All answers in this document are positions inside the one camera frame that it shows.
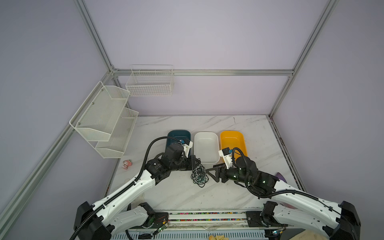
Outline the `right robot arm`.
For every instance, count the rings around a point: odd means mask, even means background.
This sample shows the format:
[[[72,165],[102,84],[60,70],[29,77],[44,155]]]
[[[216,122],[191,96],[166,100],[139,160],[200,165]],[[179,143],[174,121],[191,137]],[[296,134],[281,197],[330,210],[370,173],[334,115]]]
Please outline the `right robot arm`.
[[[224,163],[207,169],[217,183],[231,180],[258,199],[265,199],[261,224],[290,225],[311,230],[330,240],[358,240],[361,221],[355,206],[327,201],[290,186],[276,176],[260,171],[239,148],[219,151]]]

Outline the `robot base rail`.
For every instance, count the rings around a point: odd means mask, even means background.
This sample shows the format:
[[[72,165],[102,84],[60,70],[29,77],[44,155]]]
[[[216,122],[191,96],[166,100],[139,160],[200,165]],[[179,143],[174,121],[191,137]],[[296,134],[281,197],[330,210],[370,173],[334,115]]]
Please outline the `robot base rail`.
[[[113,240],[275,240],[286,225],[265,225],[261,211],[159,212],[150,227],[133,227]]]

